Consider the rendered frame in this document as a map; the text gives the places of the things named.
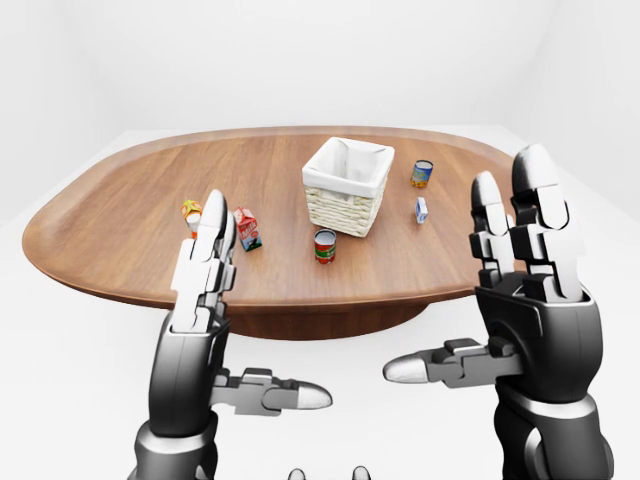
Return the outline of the blue yellow labelled tin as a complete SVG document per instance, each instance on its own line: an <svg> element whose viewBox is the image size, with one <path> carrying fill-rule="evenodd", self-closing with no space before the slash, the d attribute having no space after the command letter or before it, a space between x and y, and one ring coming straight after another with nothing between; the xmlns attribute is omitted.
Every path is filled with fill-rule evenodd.
<svg viewBox="0 0 640 480"><path fill-rule="evenodd" d="M416 188L426 188L432 171L433 163L431 161L416 161L411 174L411 185Z"/></svg>

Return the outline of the dark round wooden table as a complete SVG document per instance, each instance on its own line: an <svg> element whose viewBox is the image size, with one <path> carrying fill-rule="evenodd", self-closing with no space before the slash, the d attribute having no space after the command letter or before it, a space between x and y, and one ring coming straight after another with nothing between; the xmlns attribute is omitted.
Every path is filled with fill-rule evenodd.
<svg viewBox="0 0 640 480"><path fill-rule="evenodd" d="M395 149L377 218L363 238L340 235L328 265L314 257L302 167L331 137ZM416 161L433 171L411 185ZM100 161L30 221L23 249L51 278L86 293L169 309L181 242L179 207L220 190L230 208L256 217L262 246L237 248L234 288L224 296L235 333L321 340L401 324L428 304L470 295L480 262L469 234L470 187L489 171L511 195L513 158L471 139L380 127L275 127L164 138ZM415 218L424 197L428 216Z"/></svg>

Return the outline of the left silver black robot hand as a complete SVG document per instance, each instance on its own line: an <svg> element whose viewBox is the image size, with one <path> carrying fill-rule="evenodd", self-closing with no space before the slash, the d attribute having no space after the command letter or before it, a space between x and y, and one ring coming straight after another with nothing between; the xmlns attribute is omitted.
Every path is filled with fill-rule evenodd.
<svg viewBox="0 0 640 480"><path fill-rule="evenodd" d="M233 215L223 194L214 190L197 237L181 245L171 283L177 300L161 330L149 391L150 428L158 436L202 431L218 403L240 415L262 416L332 404L330 393L316 384L281 380L260 368L234 377L224 368L230 320L222 296L234 286L235 237Z"/></svg>

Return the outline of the red green labelled tin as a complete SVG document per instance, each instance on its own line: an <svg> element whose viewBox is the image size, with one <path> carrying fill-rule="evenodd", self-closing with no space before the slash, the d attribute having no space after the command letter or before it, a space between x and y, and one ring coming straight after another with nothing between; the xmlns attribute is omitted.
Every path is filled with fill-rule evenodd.
<svg viewBox="0 0 640 480"><path fill-rule="evenodd" d="M334 261L336 254L336 233L330 229L320 229L314 234L314 252L316 260L321 264Z"/></svg>

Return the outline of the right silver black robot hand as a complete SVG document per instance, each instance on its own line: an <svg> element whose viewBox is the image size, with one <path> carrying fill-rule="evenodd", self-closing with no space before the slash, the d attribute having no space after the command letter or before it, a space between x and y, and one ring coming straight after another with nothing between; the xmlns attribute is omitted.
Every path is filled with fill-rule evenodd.
<svg viewBox="0 0 640 480"><path fill-rule="evenodd" d="M578 278L576 219L542 145L516 155L511 182L514 216L505 213L490 172L478 174L471 189L469 240L482 262L475 297L487 345L464 338L401 356L384 366L386 380L450 388L503 380L545 403L585 397L603 343L597 306Z"/></svg>

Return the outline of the red milk carton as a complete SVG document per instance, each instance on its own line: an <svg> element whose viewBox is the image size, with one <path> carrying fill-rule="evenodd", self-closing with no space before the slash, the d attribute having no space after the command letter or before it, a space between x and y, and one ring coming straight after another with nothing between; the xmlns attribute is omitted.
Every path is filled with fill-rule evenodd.
<svg viewBox="0 0 640 480"><path fill-rule="evenodd" d="M239 239L245 251L251 251L262 245L255 216L247 208L239 207L233 212Z"/></svg>

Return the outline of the white lined wicker basket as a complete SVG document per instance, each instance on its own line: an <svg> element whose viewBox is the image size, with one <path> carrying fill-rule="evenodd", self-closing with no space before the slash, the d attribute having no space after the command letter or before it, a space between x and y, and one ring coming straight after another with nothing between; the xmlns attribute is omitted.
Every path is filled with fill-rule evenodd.
<svg viewBox="0 0 640 480"><path fill-rule="evenodd" d="M355 237L368 234L380 208L395 149L332 137L302 168L310 221Z"/></svg>

